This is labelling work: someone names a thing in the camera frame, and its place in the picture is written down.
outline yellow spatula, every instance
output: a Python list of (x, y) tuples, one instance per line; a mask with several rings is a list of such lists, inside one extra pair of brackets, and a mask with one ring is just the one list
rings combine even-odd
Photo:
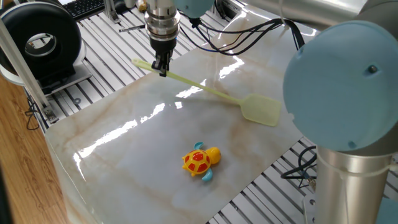
[[(154, 72), (154, 70), (151, 67), (151, 64), (141, 59), (135, 58), (132, 60), (132, 63), (137, 67)], [(199, 83), (188, 80), (184, 77), (178, 76), (172, 72), (167, 72), (166, 76), (178, 80), (180, 82), (186, 83), (188, 85), (196, 86), (198, 88), (201, 88), (202, 90), (208, 91), (210, 93), (216, 94), (220, 97), (235, 102), (241, 107), (243, 116), (250, 121), (254, 121), (272, 127), (278, 124), (281, 103), (277, 100), (273, 100), (271, 98), (261, 96), (258, 94), (250, 94), (247, 97), (245, 97), (245, 99), (240, 100), (228, 96), (227, 94), (220, 93), (212, 88), (208, 88)]]

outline metal grid table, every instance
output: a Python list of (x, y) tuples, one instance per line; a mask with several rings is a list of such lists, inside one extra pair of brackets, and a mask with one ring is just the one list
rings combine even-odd
[[(82, 110), (148, 73), (130, 62), (136, 57), (146, 61), (154, 60), (155, 52), (149, 45), (146, 32), (144, 30), (118, 32), (122, 28), (143, 24), (144, 15), (137, 9), (133, 9), (119, 18), (121, 22), (113, 24), (103, 13), (100, 13), (78, 23), (87, 51), (83, 63), (93, 76), (48, 97), (55, 114), (60, 119)], [(207, 12), (202, 19), (204, 23), (215, 29), (223, 29), (228, 24), (211, 12)], [(190, 28), (191, 24), (184, 17), (181, 19), (181, 26), (196, 43), (205, 42), (196, 30)], [(209, 31), (209, 35), (213, 37), (215, 33)], [(194, 48), (195, 46), (183, 34), (180, 34), (172, 59)], [(74, 103), (76, 99), (80, 99), (79, 104)], [(46, 121), (39, 119), (43, 132), (46, 130), (44, 122)], [(280, 178), (280, 175), (297, 167), (299, 154), (311, 145), (310, 141), (301, 139), (208, 223), (303, 223), (302, 200), (304, 196), (313, 195), (314, 192), (310, 188), (299, 189), (298, 180), (284, 180)], [(303, 157), (305, 162), (314, 153), (311, 151), (305, 154)], [(310, 169), (308, 173), (316, 175), (316, 168)], [(384, 196), (398, 200), (397, 188), (398, 174), (390, 172)]]

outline keyboard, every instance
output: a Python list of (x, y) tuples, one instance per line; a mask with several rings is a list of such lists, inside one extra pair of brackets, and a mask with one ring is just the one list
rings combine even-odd
[(104, 10), (103, 0), (76, 0), (63, 5), (75, 20), (84, 19), (94, 13)]

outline marble table surface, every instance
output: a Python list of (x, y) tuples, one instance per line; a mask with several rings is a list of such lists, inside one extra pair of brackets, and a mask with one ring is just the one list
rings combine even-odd
[[(276, 17), (247, 6), (226, 28)], [(308, 41), (316, 31), (299, 26)], [(214, 38), (217, 45), (236, 35)], [(72, 223), (205, 223), (301, 137), (282, 81), (295, 53), (290, 30), (265, 35), (245, 54), (192, 50), (170, 70), (233, 97), (282, 102), (276, 127), (247, 121), (236, 105), (151, 73), (50, 127), (45, 138)], [(181, 157), (203, 141), (222, 158), (204, 182)]]

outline spatula head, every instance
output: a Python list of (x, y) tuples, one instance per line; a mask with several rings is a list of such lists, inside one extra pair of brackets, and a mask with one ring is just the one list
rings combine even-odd
[(282, 107), (279, 101), (258, 94), (250, 94), (240, 105), (246, 119), (272, 127), (278, 124)]

